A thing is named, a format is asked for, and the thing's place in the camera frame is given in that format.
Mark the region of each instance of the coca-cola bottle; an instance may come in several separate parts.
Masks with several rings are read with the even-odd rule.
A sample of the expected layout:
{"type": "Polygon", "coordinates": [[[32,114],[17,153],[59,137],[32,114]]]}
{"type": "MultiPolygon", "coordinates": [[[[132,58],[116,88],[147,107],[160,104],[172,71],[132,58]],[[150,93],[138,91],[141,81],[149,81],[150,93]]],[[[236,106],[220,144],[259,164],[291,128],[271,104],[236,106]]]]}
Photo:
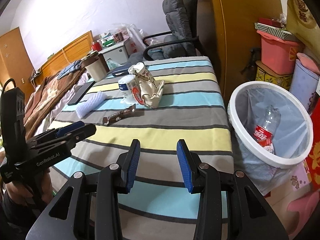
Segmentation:
{"type": "Polygon", "coordinates": [[[279,109],[272,105],[268,106],[264,117],[258,121],[253,133],[253,138],[257,143],[272,154],[274,154],[272,138],[278,128],[280,118],[279,109]]]}

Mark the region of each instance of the pink plastic basket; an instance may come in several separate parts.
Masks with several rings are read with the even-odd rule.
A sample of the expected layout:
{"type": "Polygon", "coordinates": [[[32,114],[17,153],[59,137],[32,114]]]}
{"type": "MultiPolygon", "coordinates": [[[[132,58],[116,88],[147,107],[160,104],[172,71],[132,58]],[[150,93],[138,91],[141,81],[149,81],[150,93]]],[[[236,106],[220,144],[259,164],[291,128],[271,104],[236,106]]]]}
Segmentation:
{"type": "Polygon", "coordinates": [[[284,41],[274,35],[257,30],[261,35],[261,61],[279,75],[292,74],[297,53],[304,44],[284,41]]]}

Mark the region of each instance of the striped tablecloth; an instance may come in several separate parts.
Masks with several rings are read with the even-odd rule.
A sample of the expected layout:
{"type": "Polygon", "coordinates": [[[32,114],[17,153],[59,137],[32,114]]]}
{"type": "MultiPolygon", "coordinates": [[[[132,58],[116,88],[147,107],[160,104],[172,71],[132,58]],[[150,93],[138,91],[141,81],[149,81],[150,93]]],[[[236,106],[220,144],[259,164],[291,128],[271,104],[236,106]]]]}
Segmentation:
{"type": "MultiPolygon", "coordinates": [[[[105,91],[108,99],[82,121],[94,123],[95,135],[77,143],[72,157],[52,168],[59,190],[76,171],[90,174],[116,162],[133,139],[141,143],[137,177],[128,195],[119,195],[121,226],[130,240],[193,239],[199,195],[184,188],[176,144],[185,139],[189,150],[220,171],[233,173],[230,132],[220,88],[207,57],[185,57],[146,62],[164,92],[157,109],[137,105],[136,115],[102,125],[103,117],[125,108],[117,81],[109,75],[82,98],[105,91]]],[[[65,106],[50,128],[79,121],[76,106],[65,106]]],[[[223,217],[227,217],[222,192],[223,217]]],[[[91,210],[94,220],[94,208],[91,210]]]]}

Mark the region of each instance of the wooden headboard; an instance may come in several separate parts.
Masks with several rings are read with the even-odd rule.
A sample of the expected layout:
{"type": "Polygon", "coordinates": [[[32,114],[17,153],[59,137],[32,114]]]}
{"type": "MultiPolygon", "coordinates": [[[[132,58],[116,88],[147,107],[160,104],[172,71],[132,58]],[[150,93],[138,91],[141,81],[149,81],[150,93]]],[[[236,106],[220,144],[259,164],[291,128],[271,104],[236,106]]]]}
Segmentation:
{"type": "Polygon", "coordinates": [[[92,31],[89,31],[59,50],[41,66],[41,74],[35,79],[36,84],[40,85],[46,77],[56,74],[68,66],[69,62],[74,62],[87,55],[91,50],[92,41],[92,31]]]}

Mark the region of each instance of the silver screw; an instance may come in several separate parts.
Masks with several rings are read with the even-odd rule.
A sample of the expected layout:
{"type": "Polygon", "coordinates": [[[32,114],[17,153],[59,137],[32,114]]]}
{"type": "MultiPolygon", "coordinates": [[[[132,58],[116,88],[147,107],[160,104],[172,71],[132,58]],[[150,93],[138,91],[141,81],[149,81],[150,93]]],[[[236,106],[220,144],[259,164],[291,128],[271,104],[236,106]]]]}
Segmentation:
{"type": "Polygon", "coordinates": [[[73,176],[76,178],[76,179],[79,179],[82,177],[82,172],[81,171],[77,171],[75,174],[73,174],[73,176]]]}
{"type": "Polygon", "coordinates": [[[119,168],[119,165],[117,163],[112,163],[110,166],[109,166],[110,170],[116,170],[119,168]]]}
{"type": "Polygon", "coordinates": [[[206,170],[207,168],[209,168],[209,164],[208,163],[200,163],[199,167],[203,170],[206,170]]]}
{"type": "Polygon", "coordinates": [[[236,176],[239,178],[243,178],[244,177],[244,172],[243,171],[236,171],[236,176]]]}

